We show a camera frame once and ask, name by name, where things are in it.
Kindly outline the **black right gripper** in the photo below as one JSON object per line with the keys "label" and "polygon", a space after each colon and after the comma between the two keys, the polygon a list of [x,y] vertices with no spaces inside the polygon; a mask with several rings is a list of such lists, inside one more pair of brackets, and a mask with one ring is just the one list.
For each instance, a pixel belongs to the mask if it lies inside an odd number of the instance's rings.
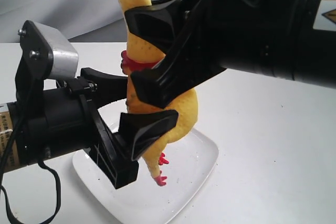
{"label": "black right gripper", "polygon": [[191,0],[166,57],[134,78],[143,102],[165,107],[226,69],[291,79],[299,18],[308,0]]}

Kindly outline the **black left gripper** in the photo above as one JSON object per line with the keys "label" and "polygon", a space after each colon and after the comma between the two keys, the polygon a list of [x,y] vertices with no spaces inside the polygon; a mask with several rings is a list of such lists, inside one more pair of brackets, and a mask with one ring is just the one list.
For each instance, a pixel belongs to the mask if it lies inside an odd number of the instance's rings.
{"label": "black left gripper", "polygon": [[87,149],[114,188],[137,179],[137,160],[160,137],[177,125],[177,111],[121,113],[112,133],[99,108],[127,97],[128,78],[82,68],[80,77],[63,87],[34,92],[16,101],[18,167],[41,163]]}

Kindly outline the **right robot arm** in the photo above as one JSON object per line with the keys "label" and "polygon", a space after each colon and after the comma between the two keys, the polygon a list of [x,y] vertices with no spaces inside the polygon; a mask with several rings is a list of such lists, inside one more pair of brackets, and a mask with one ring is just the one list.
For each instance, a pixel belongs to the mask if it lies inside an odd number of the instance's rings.
{"label": "right robot arm", "polygon": [[124,16],[165,53],[131,75],[159,108],[226,69],[335,87],[335,0],[155,0]]}

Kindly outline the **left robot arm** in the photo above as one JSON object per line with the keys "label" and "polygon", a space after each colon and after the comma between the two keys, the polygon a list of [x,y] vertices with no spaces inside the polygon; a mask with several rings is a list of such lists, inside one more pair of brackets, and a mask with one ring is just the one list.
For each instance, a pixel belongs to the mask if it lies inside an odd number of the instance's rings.
{"label": "left robot arm", "polygon": [[99,109],[126,98],[127,78],[83,68],[80,75],[45,90],[37,81],[26,98],[1,105],[1,150],[9,150],[4,172],[78,150],[122,188],[136,181],[138,160],[176,126],[175,110],[121,113],[112,132]]}

